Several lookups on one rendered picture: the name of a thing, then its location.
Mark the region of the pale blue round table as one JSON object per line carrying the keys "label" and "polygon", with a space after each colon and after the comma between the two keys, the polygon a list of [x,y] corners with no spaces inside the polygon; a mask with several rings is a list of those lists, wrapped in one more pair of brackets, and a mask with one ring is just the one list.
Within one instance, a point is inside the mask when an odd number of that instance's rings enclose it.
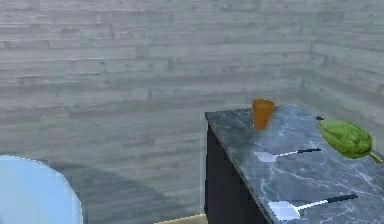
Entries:
{"label": "pale blue round table", "polygon": [[0,156],[0,224],[84,224],[67,179],[44,163]]}

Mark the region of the black marble-top counter cabinet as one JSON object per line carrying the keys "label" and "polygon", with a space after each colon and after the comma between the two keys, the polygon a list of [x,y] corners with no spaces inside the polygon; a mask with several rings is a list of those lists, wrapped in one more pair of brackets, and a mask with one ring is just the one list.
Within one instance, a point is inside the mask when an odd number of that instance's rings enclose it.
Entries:
{"label": "black marble-top counter cabinet", "polygon": [[[384,159],[349,159],[332,149],[316,117],[294,104],[278,105],[264,130],[249,109],[208,112],[205,206],[208,224],[384,224]],[[263,163],[255,152],[281,154],[319,148]],[[356,199],[300,211],[279,221],[269,202],[295,206],[342,195]]]}

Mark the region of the green leafy vegetable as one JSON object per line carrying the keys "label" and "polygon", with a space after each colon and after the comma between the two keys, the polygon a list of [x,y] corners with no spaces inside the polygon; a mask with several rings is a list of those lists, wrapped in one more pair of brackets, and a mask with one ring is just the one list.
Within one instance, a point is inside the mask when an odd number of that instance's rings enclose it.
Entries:
{"label": "green leafy vegetable", "polygon": [[324,140],[338,153],[350,159],[371,157],[376,163],[383,160],[372,152],[373,139],[363,128],[339,119],[318,116],[316,127]]}

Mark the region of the orange plastic cup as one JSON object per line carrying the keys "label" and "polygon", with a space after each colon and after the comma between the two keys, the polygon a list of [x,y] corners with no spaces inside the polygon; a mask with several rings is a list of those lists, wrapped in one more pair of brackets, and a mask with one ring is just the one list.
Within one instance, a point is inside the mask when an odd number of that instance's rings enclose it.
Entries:
{"label": "orange plastic cup", "polygon": [[252,102],[253,126],[264,130],[274,110],[274,102],[268,99],[254,99]]}

